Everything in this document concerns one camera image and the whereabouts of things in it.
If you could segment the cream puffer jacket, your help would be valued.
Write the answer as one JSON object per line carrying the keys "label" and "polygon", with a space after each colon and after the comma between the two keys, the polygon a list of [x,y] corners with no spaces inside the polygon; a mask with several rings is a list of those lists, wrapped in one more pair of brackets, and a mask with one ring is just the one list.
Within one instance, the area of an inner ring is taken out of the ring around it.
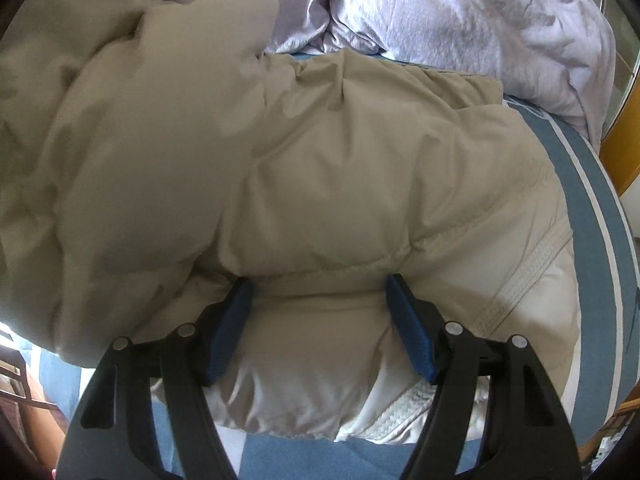
{"label": "cream puffer jacket", "polygon": [[416,440],[431,401],[386,278],[473,334],[579,338],[552,162],[497,81],[266,45],[277,0],[25,0],[1,40],[1,318],[62,359],[254,286],[214,421]]}

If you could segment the dark wooden chair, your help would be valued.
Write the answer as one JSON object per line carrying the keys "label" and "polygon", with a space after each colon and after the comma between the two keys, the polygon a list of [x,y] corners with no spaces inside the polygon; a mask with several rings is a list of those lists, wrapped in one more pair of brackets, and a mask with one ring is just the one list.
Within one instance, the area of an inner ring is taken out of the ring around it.
{"label": "dark wooden chair", "polygon": [[1,346],[1,400],[15,405],[21,425],[28,429],[29,416],[46,412],[58,428],[67,429],[67,420],[60,408],[49,400],[43,386],[32,378],[21,353],[11,346]]}

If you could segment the blue white-striped bed sheet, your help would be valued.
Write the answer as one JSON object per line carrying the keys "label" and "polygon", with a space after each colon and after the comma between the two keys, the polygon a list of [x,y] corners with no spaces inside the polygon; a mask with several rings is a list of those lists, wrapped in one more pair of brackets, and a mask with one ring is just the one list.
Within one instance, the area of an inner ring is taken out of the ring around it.
{"label": "blue white-striped bed sheet", "polygon": [[124,44],[40,116],[24,332],[77,365],[192,322],[244,276],[205,391],[255,438],[411,444],[435,389],[383,288],[527,337],[585,440],[638,376],[626,221],[569,125],[497,81],[343,51],[198,65]]}

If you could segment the lilac pillow near wardrobe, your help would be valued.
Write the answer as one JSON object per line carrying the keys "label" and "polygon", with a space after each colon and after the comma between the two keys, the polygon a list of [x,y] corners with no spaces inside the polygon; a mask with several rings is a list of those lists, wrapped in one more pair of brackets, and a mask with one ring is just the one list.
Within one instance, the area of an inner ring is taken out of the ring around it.
{"label": "lilac pillow near wardrobe", "polygon": [[600,148],[616,45],[592,0],[330,0],[334,47],[492,77]]}

